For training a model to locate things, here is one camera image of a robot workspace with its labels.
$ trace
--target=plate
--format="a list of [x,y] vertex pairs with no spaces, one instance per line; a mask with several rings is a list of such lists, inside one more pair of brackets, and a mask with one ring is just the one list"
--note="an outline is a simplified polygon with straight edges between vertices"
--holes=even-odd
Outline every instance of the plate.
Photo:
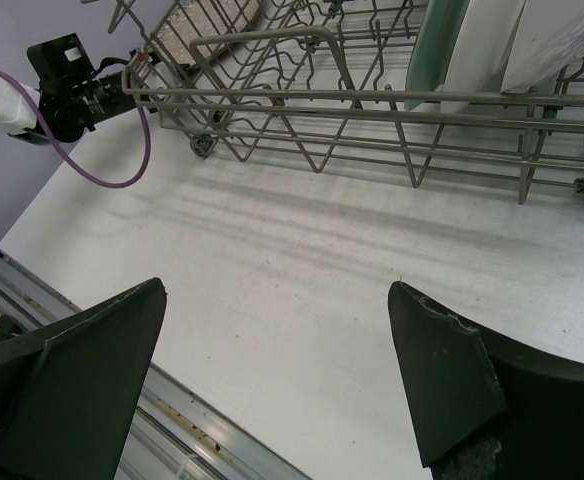
[[503,92],[524,93],[584,56],[584,0],[527,0]]
[[[405,81],[407,91],[431,91],[445,81],[448,65],[470,0],[431,0],[416,38]],[[405,109],[421,100],[407,100]]]
[[[442,91],[490,91],[503,78],[524,0],[470,0]],[[501,82],[494,91],[499,91]],[[441,112],[459,113],[468,102],[442,102]]]

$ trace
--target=dish rack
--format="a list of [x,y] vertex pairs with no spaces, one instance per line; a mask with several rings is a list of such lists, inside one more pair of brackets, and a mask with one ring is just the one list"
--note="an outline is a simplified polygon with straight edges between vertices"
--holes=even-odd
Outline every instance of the dish rack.
[[[111,24],[129,16],[145,42],[122,74],[124,91],[200,157],[223,154],[221,144],[241,162],[300,156],[316,173],[329,162],[402,167],[414,188],[428,174],[488,177],[516,182],[520,204],[532,184],[584,195],[584,58],[527,94],[404,91],[424,3],[176,0],[150,30],[135,1],[117,0]],[[207,19],[194,18],[193,5]],[[202,21],[214,35],[198,35]],[[166,32],[192,63],[166,47]],[[425,103],[405,111],[410,99]],[[443,114],[444,101],[471,105]]]

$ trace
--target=green plate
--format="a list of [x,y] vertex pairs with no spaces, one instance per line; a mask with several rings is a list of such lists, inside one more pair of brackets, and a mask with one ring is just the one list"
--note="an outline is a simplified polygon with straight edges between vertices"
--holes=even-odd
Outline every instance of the green plate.
[[[433,92],[445,82],[468,3],[470,0],[430,0],[410,58],[405,81],[407,91]],[[408,100],[405,109],[412,110],[421,103],[421,100]]]

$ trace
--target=gray wall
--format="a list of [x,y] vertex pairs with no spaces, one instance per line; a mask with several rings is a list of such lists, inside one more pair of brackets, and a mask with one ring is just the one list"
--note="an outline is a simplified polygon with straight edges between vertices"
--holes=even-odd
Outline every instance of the gray wall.
[[[169,0],[138,0],[141,18],[154,26]],[[130,19],[107,34],[115,0],[82,5],[79,0],[0,0],[0,70],[36,87],[36,74],[26,58],[34,44],[76,32],[92,63],[101,57],[127,58],[140,45]],[[60,165],[51,147],[36,147],[0,133],[0,240]]]

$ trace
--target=dishwasher rack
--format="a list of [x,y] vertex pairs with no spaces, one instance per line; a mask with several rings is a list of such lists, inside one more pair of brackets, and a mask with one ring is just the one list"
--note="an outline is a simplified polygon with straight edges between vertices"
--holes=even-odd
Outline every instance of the dishwasher rack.
[[[316,173],[330,160],[404,167],[414,188],[429,172],[490,177],[517,182],[520,204],[532,184],[584,195],[584,58],[528,94],[404,91],[426,4],[176,0],[147,33],[134,1],[117,0],[113,19],[129,15],[145,40],[123,72],[124,91],[158,110],[162,127],[183,131],[200,157],[222,144],[241,162],[300,155]],[[159,32],[181,38],[171,19],[188,17],[194,2],[223,22],[214,36],[181,42],[194,59],[183,65]],[[261,18],[238,31],[250,2]],[[425,103],[405,111],[411,99]],[[444,101],[471,106],[443,114]]]

